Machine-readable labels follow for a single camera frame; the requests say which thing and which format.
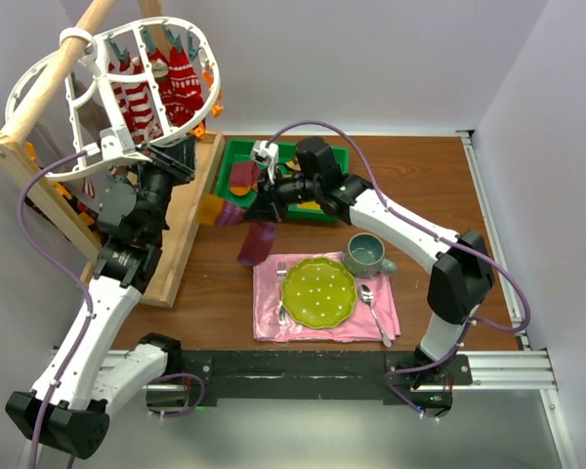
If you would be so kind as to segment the yellow monster sock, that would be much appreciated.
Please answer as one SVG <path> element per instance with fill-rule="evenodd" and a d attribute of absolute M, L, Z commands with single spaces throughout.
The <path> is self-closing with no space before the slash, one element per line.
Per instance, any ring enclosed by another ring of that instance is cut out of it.
<path fill-rule="evenodd" d="M 302 173 L 301 166 L 297 157 L 287 160 L 280 158 L 276 164 L 276 173 L 282 177 L 292 177 Z"/>

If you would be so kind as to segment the purple yellow striped sock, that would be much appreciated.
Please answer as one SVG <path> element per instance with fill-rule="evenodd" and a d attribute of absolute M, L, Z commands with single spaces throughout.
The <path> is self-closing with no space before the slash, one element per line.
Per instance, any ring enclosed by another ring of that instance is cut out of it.
<path fill-rule="evenodd" d="M 229 176 L 230 192 L 237 197 L 243 197 L 254 192 L 258 186 L 261 168 L 253 160 L 235 163 Z"/>

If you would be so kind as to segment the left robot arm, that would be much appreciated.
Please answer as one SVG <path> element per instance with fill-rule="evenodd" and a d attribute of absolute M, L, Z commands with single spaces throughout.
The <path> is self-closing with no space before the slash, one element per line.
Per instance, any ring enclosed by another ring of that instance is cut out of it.
<path fill-rule="evenodd" d="M 173 188 L 194 178 L 195 144 L 186 137 L 171 146 L 139 145 L 137 184 L 115 182 L 102 196 L 97 223 L 105 243 L 92 277 L 83 282 L 71 276 L 82 290 L 82 306 L 48 367 L 6 404 L 30 441 L 30 467 L 36 467 L 40 447 L 89 458 L 111 417 L 145 385 L 192 381 L 183 371 L 180 341 L 157 333 L 144 336 L 112 370 L 101 366 L 159 264 Z"/>

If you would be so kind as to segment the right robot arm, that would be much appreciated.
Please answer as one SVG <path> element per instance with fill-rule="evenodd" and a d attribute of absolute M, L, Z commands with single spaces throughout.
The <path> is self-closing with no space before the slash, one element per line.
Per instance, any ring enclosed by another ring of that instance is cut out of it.
<path fill-rule="evenodd" d="M 482 236 L 439 228 L 384 196 L 369 180 L 343 172 L 320 137 L 298 142 L 295 151 L 300 169 L 285 177 L 277 167 L 277 144 L 254 143 L 250 157 L 263 169 L 246 219 L 277 223 L 291 205 L 313 201 L 327 215 L 380 236 L 413 259 L 430 276 L 432 316 L 409 370 L 426 383 L 439 383 L 494 284 Z"/>

